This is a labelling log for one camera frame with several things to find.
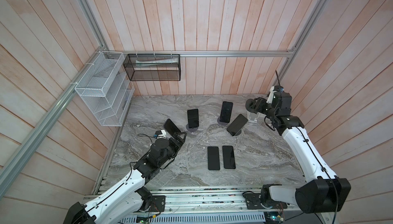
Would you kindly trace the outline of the white folding phone stand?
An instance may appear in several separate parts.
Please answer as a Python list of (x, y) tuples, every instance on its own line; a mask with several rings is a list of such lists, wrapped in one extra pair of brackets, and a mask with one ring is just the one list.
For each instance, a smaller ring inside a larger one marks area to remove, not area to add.
[(251, 123), (257, 123), (259, 116), (260, 116), (260, 113), (258, 113), (258, 112), (257, 113), (252, 113), (249, 111), (247, 112), (247, 119)]

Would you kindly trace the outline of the black phone stand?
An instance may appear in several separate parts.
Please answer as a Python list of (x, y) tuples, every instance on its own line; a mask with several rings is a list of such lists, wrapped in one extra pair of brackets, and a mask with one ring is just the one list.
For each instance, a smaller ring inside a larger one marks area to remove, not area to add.
[(209, 170), (220, 170), (220, 154), (219, 148), (216, 146), (208, 146), (208, 169)]

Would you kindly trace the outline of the white phone front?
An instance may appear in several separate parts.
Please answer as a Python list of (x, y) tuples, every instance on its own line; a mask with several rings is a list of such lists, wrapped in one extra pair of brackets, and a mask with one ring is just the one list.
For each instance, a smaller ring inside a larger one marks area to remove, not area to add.
[(223, 150), (223, 164), (225, 169), (236, 169), (234, 148), (233, 146), (224, 145)]

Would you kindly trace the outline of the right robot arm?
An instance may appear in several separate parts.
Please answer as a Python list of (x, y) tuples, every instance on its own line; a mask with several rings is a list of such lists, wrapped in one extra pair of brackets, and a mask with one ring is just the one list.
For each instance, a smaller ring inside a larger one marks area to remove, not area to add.
[(246, 110), (264, 114), (271, 121), (270, 129), (279, 133), (292, 149), (306, 180), (304, 185), (264, 185), (260, 201), (264, 207), (277, 203), (298, 206), (304, 213), (339, 212), (351, 190), (351, 184), (328, 166), (311, 142), (302, 121), (291, 115), (292, 97), (273, 87), (267, 99), (246, 101)]

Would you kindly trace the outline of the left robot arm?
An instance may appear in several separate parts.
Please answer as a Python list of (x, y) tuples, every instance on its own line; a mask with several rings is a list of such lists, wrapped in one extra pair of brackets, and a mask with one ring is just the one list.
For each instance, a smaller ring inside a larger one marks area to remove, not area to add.
[(184, 145), (186, 132), (158, 138), (150, 150), (131, 167), (130, 172), (97, 198), (68, 210), (65, 224), (116, 224), (130, 213), (148, 211), (152, 194), (145, 185), (154, 178), (168, 160), (174, 160)]

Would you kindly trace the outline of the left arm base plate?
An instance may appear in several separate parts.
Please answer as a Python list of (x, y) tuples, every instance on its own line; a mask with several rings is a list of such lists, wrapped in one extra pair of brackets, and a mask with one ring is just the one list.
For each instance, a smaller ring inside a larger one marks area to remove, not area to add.
[(153, 195), (142, 202), (139, 212), (164, 212), (166, 204), (165, 195)]

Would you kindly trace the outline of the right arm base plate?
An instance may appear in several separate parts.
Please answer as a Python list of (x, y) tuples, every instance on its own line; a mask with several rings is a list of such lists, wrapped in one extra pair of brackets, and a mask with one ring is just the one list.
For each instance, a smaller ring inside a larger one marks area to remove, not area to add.
[(261, 202), (261, 195), (259, 193), (254, 193), (252, 191), (246, 191), (242, 193), (245, 199), (246, 207), (248, 210), (262, 210), (262, 209), (287, 209), (288, 204), (284, 202), (278, 202), (274, 200), (269, 200), (266, 203)]

